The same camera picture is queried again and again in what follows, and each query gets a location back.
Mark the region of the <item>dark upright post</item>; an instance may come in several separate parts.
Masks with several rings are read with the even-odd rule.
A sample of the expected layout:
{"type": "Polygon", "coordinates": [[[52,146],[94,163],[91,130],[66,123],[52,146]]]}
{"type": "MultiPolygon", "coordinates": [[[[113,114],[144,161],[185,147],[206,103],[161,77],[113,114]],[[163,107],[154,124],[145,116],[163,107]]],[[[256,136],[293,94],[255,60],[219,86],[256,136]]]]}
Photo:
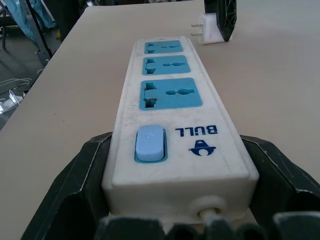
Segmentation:
{"type": "Polygon", "coordinates": [[[58,25],[63,42],[69,32],[72,30],[76,22],[81,16],[82,0],[57,0],[58,1],[58,25]]]}

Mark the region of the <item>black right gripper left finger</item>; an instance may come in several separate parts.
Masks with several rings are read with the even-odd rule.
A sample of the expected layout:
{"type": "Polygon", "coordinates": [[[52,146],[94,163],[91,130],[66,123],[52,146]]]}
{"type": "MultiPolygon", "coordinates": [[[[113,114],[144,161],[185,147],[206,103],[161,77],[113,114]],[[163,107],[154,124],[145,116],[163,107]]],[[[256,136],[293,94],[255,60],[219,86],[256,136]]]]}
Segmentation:
{"type": "Polygon", "coordinates": [[[21,240],[93,240],[109,214],[102,190],[112,133],[87,141],[57,175],[21,240]]]}

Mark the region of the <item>black metal stand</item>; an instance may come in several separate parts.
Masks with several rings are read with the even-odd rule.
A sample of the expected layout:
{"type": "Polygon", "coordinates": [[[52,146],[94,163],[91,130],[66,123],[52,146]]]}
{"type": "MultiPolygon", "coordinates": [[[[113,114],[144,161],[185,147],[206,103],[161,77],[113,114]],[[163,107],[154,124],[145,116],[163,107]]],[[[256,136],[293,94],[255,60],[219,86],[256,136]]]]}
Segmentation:
{"type": "Polygon", "coordinates": [[[46,40],[42,34],[40,25],[38,23],[36,14],[34,13],[34,10],[30,4],[30,1],[29,0],[19,0],[19,1],[21,4],[21,7],[23,8],[26,19],[35,36],[35,41],[38,46],[38,51],[36,52],[36,55],[38,56],[40,63],[45,67],[51,60],[53,54],[50,48],[48,47],[46,40]]]}

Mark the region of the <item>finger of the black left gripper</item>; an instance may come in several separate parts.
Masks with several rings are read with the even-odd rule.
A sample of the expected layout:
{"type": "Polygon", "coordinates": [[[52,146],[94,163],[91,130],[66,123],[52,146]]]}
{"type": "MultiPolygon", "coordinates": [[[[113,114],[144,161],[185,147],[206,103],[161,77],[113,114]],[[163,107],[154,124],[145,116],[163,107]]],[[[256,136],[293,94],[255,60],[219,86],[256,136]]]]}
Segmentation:
{"type": "Polygon", "coordinates": [[[225,42],[228,42],[236,26],[237,0],[217,0],[217,26],[225,42]]]}
{"type": "Polygon", "coordinates": [[[206,14],[216,14],[218,11],[218,0],[204,0],[204,11],[206,14]]]}

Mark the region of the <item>white charger plug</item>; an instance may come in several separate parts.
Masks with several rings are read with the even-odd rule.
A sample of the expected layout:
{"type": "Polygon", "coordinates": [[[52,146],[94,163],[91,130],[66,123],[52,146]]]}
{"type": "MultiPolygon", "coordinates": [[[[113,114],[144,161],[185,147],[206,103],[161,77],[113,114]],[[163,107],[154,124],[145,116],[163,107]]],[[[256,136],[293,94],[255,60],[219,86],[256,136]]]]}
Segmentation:
{"type": "Polygon", "coordinates": [[[197,33],[191,35],[197,37],[201,45],[223,43],[233,39],[233,30],[230,36],[223,36],[218,27],[216,13],[201,14],[198,23],[192,24],[191,27],[198,29],[197,33]]]}

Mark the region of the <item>blue fabric cover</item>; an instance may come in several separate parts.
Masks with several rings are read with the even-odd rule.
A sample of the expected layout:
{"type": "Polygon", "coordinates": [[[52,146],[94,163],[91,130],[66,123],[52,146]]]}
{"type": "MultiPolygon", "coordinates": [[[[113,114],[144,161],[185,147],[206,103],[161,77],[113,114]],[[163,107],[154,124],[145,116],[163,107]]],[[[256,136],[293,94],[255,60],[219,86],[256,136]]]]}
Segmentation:
{"type": "MultiPolygon", "coordinates": [[[[28,23],[27,17],[23,12],[19,0],[0,0],[5,3],[5,6],[8,8],[8,11],[13,16],[13,19],[22,30],[22,32],[38,46],[36,42],[35,34],[31,28],[31,25],[28,23]]],[[[39,23],[40,29],[43,31],[44,29],[53,29],[57,25],[52,20],[50,14],[48,13],[47,9],[45,8],[42,0],[29,0],[29,3],[32,9],[35,11],[35,16],[39,23]]]]}

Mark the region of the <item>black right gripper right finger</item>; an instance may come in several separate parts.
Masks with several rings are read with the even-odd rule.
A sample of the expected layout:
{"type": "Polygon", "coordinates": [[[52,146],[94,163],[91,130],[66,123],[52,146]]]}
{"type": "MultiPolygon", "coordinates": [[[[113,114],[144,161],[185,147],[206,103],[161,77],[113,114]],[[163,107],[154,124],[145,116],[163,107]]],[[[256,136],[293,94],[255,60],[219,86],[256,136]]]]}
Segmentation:
{"type": "Polygon", "coordinates": [[[259,179],[240,240],[320,240],[320,184],[272,142],[241,136],[259,179]]]}

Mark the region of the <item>white power strip blue sockets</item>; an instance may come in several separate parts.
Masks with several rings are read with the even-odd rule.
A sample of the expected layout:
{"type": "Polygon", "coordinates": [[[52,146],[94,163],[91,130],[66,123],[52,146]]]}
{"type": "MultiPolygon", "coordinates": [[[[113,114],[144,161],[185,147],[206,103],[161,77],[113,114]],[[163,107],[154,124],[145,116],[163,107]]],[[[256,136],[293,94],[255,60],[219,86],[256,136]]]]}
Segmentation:
{"type": "Polygon", "coordinates": [[[258,179],[190,39],[138,40],[102,179],[110,213],[199,223],[212,211],[237,220],[258,179]]]}

